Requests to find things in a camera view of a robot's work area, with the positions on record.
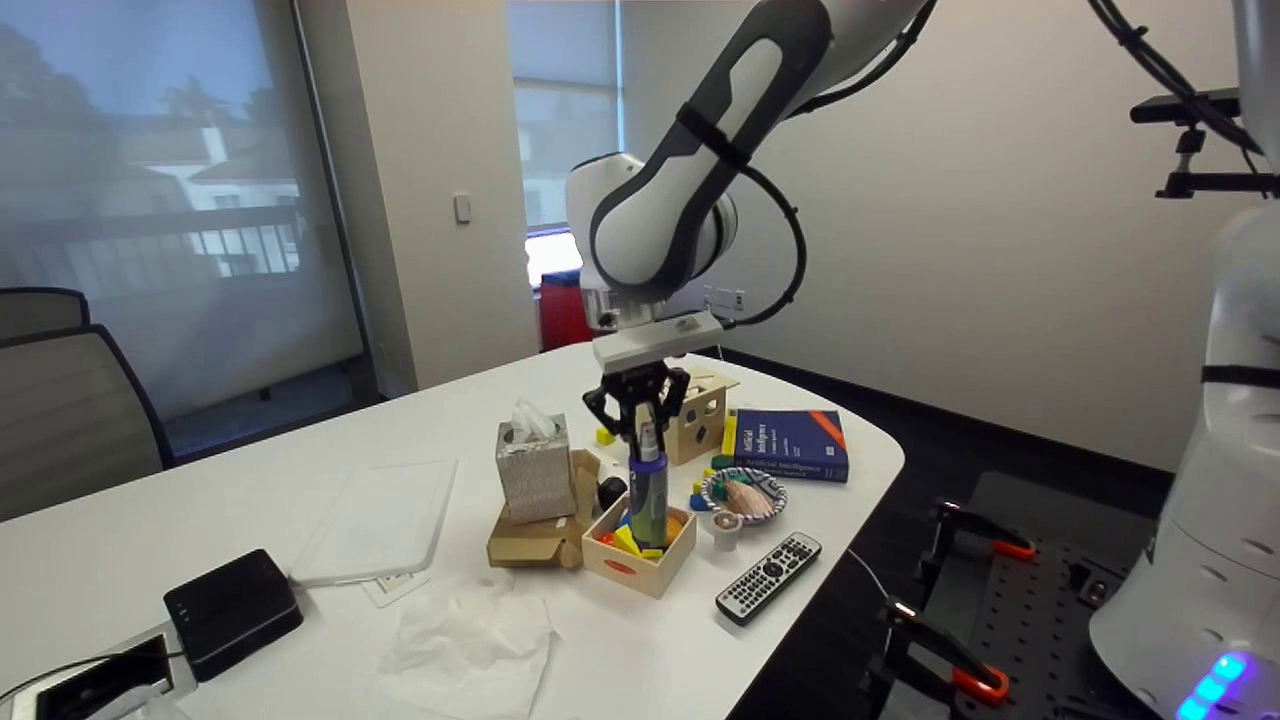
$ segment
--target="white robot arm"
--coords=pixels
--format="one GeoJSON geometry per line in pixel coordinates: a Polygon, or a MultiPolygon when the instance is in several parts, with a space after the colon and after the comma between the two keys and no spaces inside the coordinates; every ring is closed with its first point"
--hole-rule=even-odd
{"type": "MultiPolygon", "coordinates": [[[[619,331],[595,340],[608,374],[723,331],[712,313],[657,324],[651,304],[726,247],[736,210],[723,186],[748,170],[758,138],[816,91],[868,68],[928,6],[933,0],[758,0],[647,162],[608,155],[574,166],[573,233],[624,313],[619,331]]],[[[1247,143],[1274,170],[1280,0],[1237,0],[1237,47],[1247,143]]],[[[1264,206],[1233,225],[1220,247],[1201,427],[1154,544],[1091,619],[1101,660],[1160,716],[1280,716],[1274,415],[1280,206],[1264,206]]]]}

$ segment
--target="office chair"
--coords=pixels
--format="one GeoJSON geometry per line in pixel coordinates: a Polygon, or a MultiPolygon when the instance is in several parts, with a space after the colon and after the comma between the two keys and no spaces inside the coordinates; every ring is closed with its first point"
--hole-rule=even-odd
{"type": "Polygon", "coordinates": [[[0,287],[0,342],[89,329],[89,304],[66,287],[0,287]]]}
{"type": "Polygon", "coordinates": [[[162,464],[155,411],[102,329],[0,342],[0,519],[162,464]]]}

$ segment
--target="book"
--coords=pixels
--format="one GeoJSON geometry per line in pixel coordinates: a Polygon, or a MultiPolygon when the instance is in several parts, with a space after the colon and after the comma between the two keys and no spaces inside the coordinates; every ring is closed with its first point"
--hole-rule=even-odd
{"type": "Polygon", "coordinates": [[[714,464],[758,466],[779,481],[846,481],[846,438],[839,411],[795,407],[758,411],[738,407],[723,415],[723,438],[714,464]]]}

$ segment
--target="remote control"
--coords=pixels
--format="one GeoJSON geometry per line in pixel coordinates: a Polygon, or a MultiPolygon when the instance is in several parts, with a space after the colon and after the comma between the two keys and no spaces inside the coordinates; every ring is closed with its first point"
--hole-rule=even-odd
{"type": "Polygon", "coordinates": [[[758,615],[762,603],[773,603],[773,595],[779,595],[816,557],[824,551],[818,538],[810,535],[788,535],[779,538],[758,562],[753,562],[738,579],[730,579],[719,595],[714,609],[736,619],[748,625],[753,615],[758,615]]]}

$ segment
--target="wall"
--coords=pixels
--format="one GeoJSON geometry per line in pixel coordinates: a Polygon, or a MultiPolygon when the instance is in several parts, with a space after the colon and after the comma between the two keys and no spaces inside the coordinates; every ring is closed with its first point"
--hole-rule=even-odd
{"type": "MultiPolygon", "coordinates": [[[[742,0],[626,0],[626,122],[647,151],[742,0]]],[[[1226,2],[1127,2],[1201,82],[1237,82],[1226,2]]],[[[730,346],[1170,466],[1195,411],[1211,237],[1247,201],[1151,201],[1170,129],[1080,0],[945,0],[872,91],[755,155],[800,204],[810,277],[730,346]]],[[[755,186],[712,285],[762,304],[792,258],[755,186]]]]}
{"type": "Polygon", "coordinates": [[[502,0],[301,0],[393,392],[536,353],[502,0]],[[453,196],[473,196],[473,225],[453,196]]]}

